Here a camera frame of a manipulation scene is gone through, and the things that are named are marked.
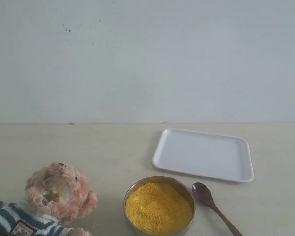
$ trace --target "beige table surface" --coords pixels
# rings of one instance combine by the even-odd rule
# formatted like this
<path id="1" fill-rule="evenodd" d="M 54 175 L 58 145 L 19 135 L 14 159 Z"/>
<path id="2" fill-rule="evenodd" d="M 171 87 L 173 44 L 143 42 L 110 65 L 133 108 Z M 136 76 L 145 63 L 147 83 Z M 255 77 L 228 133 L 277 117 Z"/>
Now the beige table surface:
<path id="1" fill-rule="evenodd" d="M 162 130 L 175 127 L 236 135 L 249 145 L 251 183 L 234 184 L 158 170 L 152 156 Z M 137 180 L 174 177 L 206 184 L 220 210 L 245 236 L 295 236 L 295 124 L 0 125 L 0 199 L 20 201 L 26 179 L 61 160 L 80 168 L 99 198 L 98 209 L 72 226 L 94 236 L 131 236 L 123 197 Z M 196 202 L 187 236 L 230 236 L 222 220 Z"/>

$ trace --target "white tray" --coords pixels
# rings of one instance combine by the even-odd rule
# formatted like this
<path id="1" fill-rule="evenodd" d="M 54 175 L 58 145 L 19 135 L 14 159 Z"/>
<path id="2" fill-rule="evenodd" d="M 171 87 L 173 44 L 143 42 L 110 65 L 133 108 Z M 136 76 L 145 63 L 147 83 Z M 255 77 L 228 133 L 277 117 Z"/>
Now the white tray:
<path id="1" fill-rule="evenodd" d="M 248 142 L 181 129 L 163 131 L 153 165 L 164 170 L 247 183 L 254 178 Z"/>

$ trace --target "wooden spoon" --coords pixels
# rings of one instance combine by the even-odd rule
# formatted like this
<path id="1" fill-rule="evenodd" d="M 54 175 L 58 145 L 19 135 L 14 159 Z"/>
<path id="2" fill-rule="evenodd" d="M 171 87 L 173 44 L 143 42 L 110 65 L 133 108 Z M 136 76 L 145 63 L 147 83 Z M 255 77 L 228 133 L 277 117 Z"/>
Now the wooden spoon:
<path id="1" fill-rule="evenodd" d="M 214 203 L 210 190 L 204 184 L 194 183 L 192 185 L 192 192 L 200 202 L 204 203 L 209 208 L 214 210 L 222 218 L 222 220 L 225 222 L 233 235 L 243 236 L 242 233 L 222 214 L 222 212 L 220 212 L 220 210 Z"/>

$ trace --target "striped shirt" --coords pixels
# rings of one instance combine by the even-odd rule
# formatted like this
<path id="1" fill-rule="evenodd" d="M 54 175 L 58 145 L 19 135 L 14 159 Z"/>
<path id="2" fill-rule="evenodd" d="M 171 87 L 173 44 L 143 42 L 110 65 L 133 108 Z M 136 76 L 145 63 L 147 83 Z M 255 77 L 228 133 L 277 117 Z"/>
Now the striped shirt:
<path id="1" fill-rule="evenodd" d="M 66 236 L 71 228 L 58 225 L 49 215 L 37 215 L 26 203 L 0 201 L 0 231 L 17 236 Z"/>

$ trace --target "stainless steel bowl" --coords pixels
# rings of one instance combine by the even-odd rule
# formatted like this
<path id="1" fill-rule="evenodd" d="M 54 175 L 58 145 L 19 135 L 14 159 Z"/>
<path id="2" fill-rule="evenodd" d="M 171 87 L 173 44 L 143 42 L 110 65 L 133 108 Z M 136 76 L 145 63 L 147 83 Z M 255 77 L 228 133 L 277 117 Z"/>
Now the stainless steel bowl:
<path id="1" fill-rule="evenodd" d="M 170 185 L 173 189 L 175 189 L 182 197 L 184 197 L 188 203 L 190 204 L 191 210 L 192 210 L 192 217 L 191 220 L 189 222 L 189 224 L 183 228 L 182 230 L 180 230 L 179 232 L 175 233 L 175 234 L 171 234 L 171 235 L 167 235 L 167 236 L 183 236 L 187 233 L 187 231 L 190 229 L 193 220 L 194 220 L 194 216 L 195 216 L 195 203 L 192 197 L 192 194 L 190 193 L 190 191 L 188 190 L 188 188 L 182 184 L 181 182 L 179 182 L 176 179 L 173 178 L 169 178 L 169 177 L 165 177 L 165 176 L 151 176 L 151 177 L 147 177 L 144 179 L 139 180 L 138 182 L 136 182 L 135 184 L 133 184 L 129 190 L 127 191 L 125 197 L 124 197 L 124 201 L 123 201 L 123 211 L 124 211 L 124 215 L 126 218 L 126 221 L 128 223 L 128 225 L 130 226 L 130 228 L 132 229 L 132 231 L 135 233 L 135 235 L 137 236 L 156 236 L 156 235 L 152 235 L 152 234 L 148 234 L 146 232 L 143 232 L 142 230 L 138 229 L 136 226 L 134 226 L 131 221 L 128 218 L 127 212 L 126 212 L 126 202 L 128 197 L 130 196 L 131 193 L 133 193 L 137 188 L 141 187 L 142 185 L 146 184 L 146 183 L 165 183 Z"/>

